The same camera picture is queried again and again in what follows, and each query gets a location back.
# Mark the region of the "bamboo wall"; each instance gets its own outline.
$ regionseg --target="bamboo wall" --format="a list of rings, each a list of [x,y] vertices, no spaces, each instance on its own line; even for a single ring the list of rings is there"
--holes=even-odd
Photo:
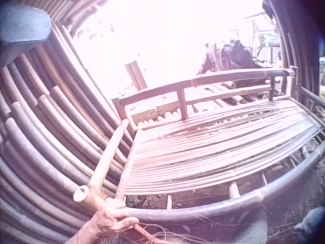
[[[53,22],[47,41],[1,70],[1,228],[23,243],[63,243],[93,214],[72,195],[89,183],[120,124],[70,36],[103,1],[20,2],[46,10]],[[124,134],[103,185],[109,196],[131,145]]]

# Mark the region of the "forearm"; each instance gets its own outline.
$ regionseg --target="forearm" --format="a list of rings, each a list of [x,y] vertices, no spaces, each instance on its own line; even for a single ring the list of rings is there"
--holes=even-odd
[[[65,244],[93,244],[99,238],[100,231],[94,217],[84,224],[81,229]]]

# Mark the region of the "hollow bamboo end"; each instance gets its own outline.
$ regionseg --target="hollow bamboo end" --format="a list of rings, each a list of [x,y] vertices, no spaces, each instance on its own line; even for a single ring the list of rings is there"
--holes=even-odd
[[[88,186],[81,186],[74,192],[73,200],[75,202],[81,203],[87,198],[88,194],[89,194]]]

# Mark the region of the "bright sky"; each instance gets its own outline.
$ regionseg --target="bright sky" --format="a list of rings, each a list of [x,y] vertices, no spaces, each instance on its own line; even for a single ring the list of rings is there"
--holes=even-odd
[[[150,86],[173,82],[198,71],[207,41],[227,39],[227,29],[261,11],[262,0],[109,0],[83,28],[102,19],[102,32],[109,32],[111,22],[117,32],[82,43],[81,49],[111,97],[126,87],[124,63],[139,52]],[[156,39],[158,44],[147,46]]]

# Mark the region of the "human hand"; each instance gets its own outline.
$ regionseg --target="human hand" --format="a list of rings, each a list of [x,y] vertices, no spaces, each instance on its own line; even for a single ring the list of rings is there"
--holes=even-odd
[[[119,234],[132,229],[139,222],[137,218],[130,217],[123,201],[107,198],[105,205],[91,219],[101,234]]]

